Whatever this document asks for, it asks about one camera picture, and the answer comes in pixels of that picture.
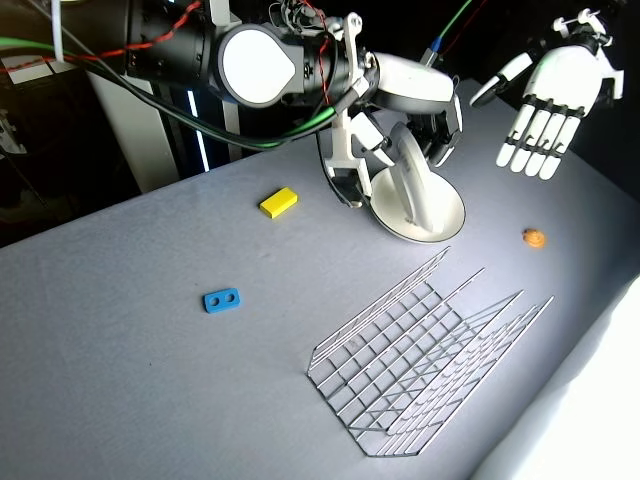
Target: blue block with two holes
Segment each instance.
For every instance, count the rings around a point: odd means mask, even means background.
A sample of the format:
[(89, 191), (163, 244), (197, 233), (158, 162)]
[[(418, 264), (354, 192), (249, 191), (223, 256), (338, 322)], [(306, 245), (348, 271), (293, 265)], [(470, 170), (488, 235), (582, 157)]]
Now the blue block with two holes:
[(219, 313), (240, 305), (240, 294), (236, 288), (228, 288), (204, 296), (204, 309), (207, 313)]

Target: white plate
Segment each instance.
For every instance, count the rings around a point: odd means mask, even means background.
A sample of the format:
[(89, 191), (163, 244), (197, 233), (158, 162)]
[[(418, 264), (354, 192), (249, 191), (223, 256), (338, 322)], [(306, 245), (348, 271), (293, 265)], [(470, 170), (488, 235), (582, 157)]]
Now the white plate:
[(438, 198), (438, 208), (443, 209), (444, 230), (429, 232), (407, 221), (400, 198), (394, 188), (391, 172), (385, 168), (371, 182), (371, 208), (378, 221), (391, 233), (400, 238), (418, 243), (435, 243), (448, 240), (464, 225), (464, 203), (456, 189), (440, 175), (432, 173), (430, 182)]

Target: wire basket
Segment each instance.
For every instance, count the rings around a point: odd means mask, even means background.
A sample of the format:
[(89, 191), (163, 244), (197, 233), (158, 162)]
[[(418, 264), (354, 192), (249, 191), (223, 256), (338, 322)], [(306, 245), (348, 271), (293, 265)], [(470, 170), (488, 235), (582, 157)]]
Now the wire basket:
[(463, 318), (427, 283), (443, 250), (318, 345), (307, 375), (369, 456), (418, 455), (553, 300), (515, 293)]

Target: red wire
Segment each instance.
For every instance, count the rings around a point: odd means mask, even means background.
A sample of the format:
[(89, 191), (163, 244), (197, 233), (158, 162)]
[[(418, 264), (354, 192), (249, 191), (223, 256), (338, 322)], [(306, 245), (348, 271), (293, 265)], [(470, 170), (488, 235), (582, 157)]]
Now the red wire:
[[(309, 3), (309, 0), (300, 0), (300, 3), (302, 3), (303, 5), (306, 5), (307, 7), (312, 9), (314, 12), (316, 12), (316, 15), (318, 15), (320, 17), (320, 20), (322, 21), (322, 27), (324, 28), (324, 31), (329, 32), (329, 29), (327, 28), (327, 23), (325, 22), (324, 14), (322, 13), (322, 11), (318, 10), (316, 7), (311, 5), (311, 3)], [(325, 38), (324, 43), (322, 44), (322, 46), (320, 47), (320, 50), (318, 51), (318, 63), (320, 64), (320, 77), (322, 77), (322, 95), (324, 96), (324, 102), (327, 105), (330, 105), (329, 95), (327, 94), (327, 80), (324, 78), (324, 62), (322, 61), (322, 54), (325, 52), (328, 46), (329, 46), (329, 39)]]
[[(185, 23), (187, 23), (187, 21), (189, 20), (189, 15), (191, 14), (191, 12), (193, 12), (195, 9), (199, 8), (201, 5), (202, 5), (202, 2), (200, 0), (196, 0), (195, 2), (191, 3), (187, 8), (185, 8), (184, 13), (180, 16), (178, 21), (173, 24), (173, 26), (171, 27), (171, 29), (167, 33), (164, 33), (164, 34), (160, 35), (159, 37), (154, 38), (150, 42), (130, 43), (129, 45), (125, 45), (124, 48), (118, 48), (116, 50), (108, 50), (106, 52), (102, 52), (102, 53), (98, 54), (97, 56), (94, 56), (94, 55), (78, 55), (76, 57), (73, 57), (73, 56), (70, 56), (70, 55), (65, 55), (64, 58), (65, 58), (65, 60), (81, 59), (81, 60), (96, 61), (99, 58), (102, 59), (102, 58), (117, 57), (119, 55), (124, 55), (127, 51), (131, 51), (131, 50), (144, 50), (144, 49), (147, 49), (147, 48), (151, 48), (154, 45), (157, 45), (158, 43), (166, 42), (167, 40), (170, 40), (171, 38), (173, 38), (173, 36), (175, 35), (175, 32), (178, 29), (182, 28)], [(1, 68), (0, 72), (1, 73), (15, 72), (16, 70), (20, 70), (22, 68), (30, 67), (32, 65), (40, 64), (40, 63), (43, 63), (43, 62), (50, 62), (50, 61), (53, 61), (53, 60), (55, 60), (55, 58), (53, 58), (53, 57), (43, 57), (43, 58), (40, 58), (38, 60), (33, 60), (31, 62), (22, 63), (20, 65), (16, 65), (14, 67)]]
[(475, 9), (475, 11), (473, 12), (473, 14), (469, 17), (469, 19), (464, 23), (464, 25), (462, 26), (462, 28), (460, 29), (460, 31), (458, 32), (458, 34), (455, 36), (455, 38), (451, 41), (451, 43), (449, 44), (449, 46), (445, 49), (444, 52), (442, 52), (442, 56), (444, 57), (447, 52), (449, 50), (451, 50), (453, 48), (453, 46), (456, 44), (456, 42), (458, 41), (458, 39), (460, 38), (460, 36), (462, 36), (462, 33), (467, 29), (467, 27), (471, 24), (471, 22), (473, 21), (473, 19), (476, 17), (476, 15), (478, 15), (478, 12), (480, 11), (480, 9), (484, 6), (485, 3), (487, 3), (488, 0), (482, 0), (482, 3), (480, 5), (478, 5), (478, 8)]

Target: table surface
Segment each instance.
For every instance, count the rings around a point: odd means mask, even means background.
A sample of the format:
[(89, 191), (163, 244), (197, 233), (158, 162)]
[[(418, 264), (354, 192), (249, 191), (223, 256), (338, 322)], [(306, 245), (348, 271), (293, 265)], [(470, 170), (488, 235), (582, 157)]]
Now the table surface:
[[(640, 206), (572, 153), (548, 182), (498, 169), (515, 112), (464, 114), (439, 173), (467, 220), (442, 244), (341, 206), (305, 139), (0, 250), (0, 478), (466, 478), (640, 270)], [(270, 220), (257, 205), (285, 185), (299, 203)], [(422, 455), (367, 458), (305, 377), (311, 351), (447, 245), (439, 291), (487, 267), (461, 313), (556, 300)], [(206, 314), (228, 287), (242, 305)]]

